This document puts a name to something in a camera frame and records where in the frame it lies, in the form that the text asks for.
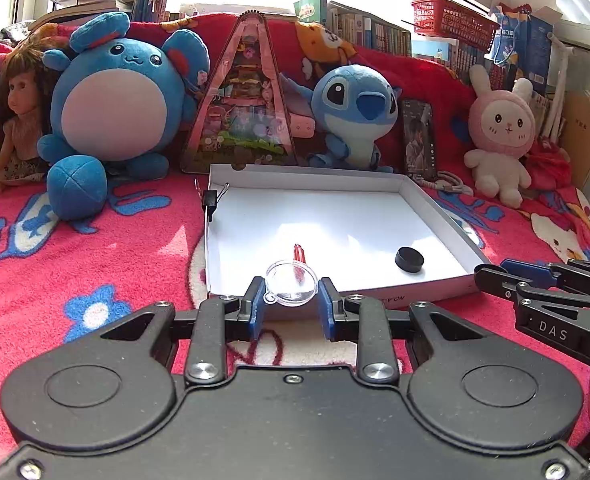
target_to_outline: plush toy nose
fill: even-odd
[[[357,109],[368,121],[373,121],[386,107],[386,97],[379,92],[361,92],[357,96]]]

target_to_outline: black binder clip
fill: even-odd
[[[200,189],[200,183],[195,179],[195,189],[197,193],[200,195],[201,198],[201,209],[206,213],[206,217],[209,219],[209,222],[213,221],[213,213],[215,209],[217,209],[217,203],[222,198],[224,193],[229,190],[230,184],[227,182],[224,184],[222,190],[218,193],[216,189],[207,189],[202,191]]]

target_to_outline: clear plastic lid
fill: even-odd
[[[297,260],[280,260],[266,271],[267,304],[279,303],[283,306],[300,306],[317,294],[315,272]]]

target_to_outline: red marker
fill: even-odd
[[[295,244],[293,247],[293,260],[297,262],[301,262],[303,264],[306,263],[306,256],[304,256],[304,249],[301,248],[301,245]],[[300,269],[299,267],[295,267],[295,278],[297,282],[301,285],[304,283],[304,276],[305,272],[304,269]]]

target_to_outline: blue plush toy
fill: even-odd
[[[209,70],[200,37],[178,30],[159,49],[126,39],[129,28],[127,14],[108,12],[71,35],[78,53],[72,61],[60,50],[44,54],[44,65],[62,74],[52,98],[53,133],[41,137],[38,152],[54,164],[46,187],[64,220],[102,209],[106,170],[165,177],[168,160],[158,152],[197,110],[195,95]]]
[[[393,171],[379,166],[381,153],[374,141],[389,133],[397,120],[397,96],[377,71],[362,65],[341,66],[328,72],[314,90],[288,78],[285,85],[311,106],[315,124],[327,132],[327,153],[309,156],[317,168]]]

